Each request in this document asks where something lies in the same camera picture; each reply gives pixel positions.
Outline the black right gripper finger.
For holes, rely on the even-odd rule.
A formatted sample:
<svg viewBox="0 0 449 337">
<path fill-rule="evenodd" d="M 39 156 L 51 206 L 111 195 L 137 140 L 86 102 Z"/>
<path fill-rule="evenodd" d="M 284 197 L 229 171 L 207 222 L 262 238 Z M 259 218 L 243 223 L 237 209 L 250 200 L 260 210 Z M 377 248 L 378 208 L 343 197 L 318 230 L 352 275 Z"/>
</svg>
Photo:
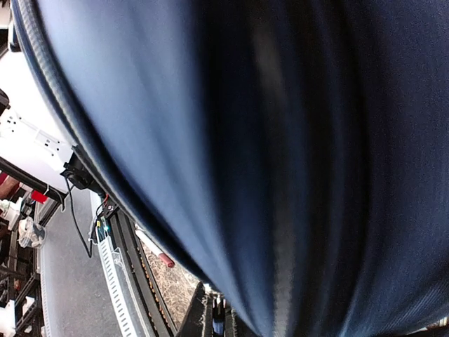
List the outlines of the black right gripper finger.
<svg viewBox="0 0 449 337">
<path fill-rule="evenodd" d="M 202 282 L 199 282 L 176 337 L 212 336 L 213 295 L 205 288 Z"/>
</svg>

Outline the navy blue student backpack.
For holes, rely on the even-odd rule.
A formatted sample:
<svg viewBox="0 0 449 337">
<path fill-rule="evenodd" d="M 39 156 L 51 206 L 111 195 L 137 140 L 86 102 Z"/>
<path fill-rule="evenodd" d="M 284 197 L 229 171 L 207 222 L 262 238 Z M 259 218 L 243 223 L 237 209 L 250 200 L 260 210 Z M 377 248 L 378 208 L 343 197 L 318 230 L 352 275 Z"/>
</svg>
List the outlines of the navy blue student backpack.
<svg viewBox="0 0 449 337">
<path fill-rule="evenodd" d="M 259 336 L 448 316 L 447 1 L 13 1 L 105 192 Z"/>
</svg>

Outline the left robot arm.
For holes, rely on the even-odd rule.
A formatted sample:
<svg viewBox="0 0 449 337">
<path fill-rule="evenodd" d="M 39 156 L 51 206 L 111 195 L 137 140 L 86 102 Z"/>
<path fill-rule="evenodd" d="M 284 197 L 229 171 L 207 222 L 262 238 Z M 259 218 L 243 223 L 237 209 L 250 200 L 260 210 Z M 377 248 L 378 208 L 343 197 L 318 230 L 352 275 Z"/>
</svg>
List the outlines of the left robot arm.
<svg viewBox="0 0 449 337">
<path fill-rule="evenodd" d="M 9 107 L 1 114 L 1 168 L 41 193 L 88 194 L 62 176 L 72 142 L 44 102 L 25 57 L 1 55 L 1 90 Z"/>
</svg>

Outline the white pen red cap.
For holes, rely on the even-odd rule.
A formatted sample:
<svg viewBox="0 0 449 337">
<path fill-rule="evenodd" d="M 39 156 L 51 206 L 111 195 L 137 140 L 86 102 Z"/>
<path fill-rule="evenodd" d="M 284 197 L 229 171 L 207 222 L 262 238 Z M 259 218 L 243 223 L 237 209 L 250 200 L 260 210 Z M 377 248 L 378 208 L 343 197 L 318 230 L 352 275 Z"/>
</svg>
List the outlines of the white pen red cap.
<svg viewBox="0 0 449 337">
<path fill-rule="evenodd" d="M 162 251 L 148 236 L 147 234 L 137 226 L 135 228 L 135 233 L 140 241 L 155 255 L 159 260 L 168 268 L 175 267 L 175 262 Z"/>
</svg>

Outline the small circuit board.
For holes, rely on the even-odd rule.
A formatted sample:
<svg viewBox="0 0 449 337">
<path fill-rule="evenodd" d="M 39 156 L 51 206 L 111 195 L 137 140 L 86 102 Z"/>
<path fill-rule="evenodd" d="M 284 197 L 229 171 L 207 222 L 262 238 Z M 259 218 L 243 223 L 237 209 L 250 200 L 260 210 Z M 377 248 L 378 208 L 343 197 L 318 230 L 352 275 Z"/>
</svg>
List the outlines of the small circuit board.
<svg viewBox="0 0 449 337">
<path fill-rule="evenodd" d="M 99 228 L 102 236 L 106 237 L 110 234 L 110 218 L 118 209 L 118 206 L 112 200 L 104 201 L 96 208 L 95 225 Z"/>
</svg>

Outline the black front rail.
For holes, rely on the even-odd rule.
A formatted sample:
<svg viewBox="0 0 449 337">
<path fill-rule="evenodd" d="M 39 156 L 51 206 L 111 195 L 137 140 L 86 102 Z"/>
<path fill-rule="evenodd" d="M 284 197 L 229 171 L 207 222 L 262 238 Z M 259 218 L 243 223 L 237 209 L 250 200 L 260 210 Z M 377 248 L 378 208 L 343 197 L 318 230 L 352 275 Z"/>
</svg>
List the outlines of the black front rail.
<svg viewBox="0 0 449 337">
<path fill-rule="evenodd" d="M 145 327 L 151 336 L 175 336 L 177 328 L 135 233 L 134 222 L 120 209 L 113 211 L 108 221 L 112 226 L 114 243 L 122 251 L 132 294 L 136 297 Z"/>
</svg>

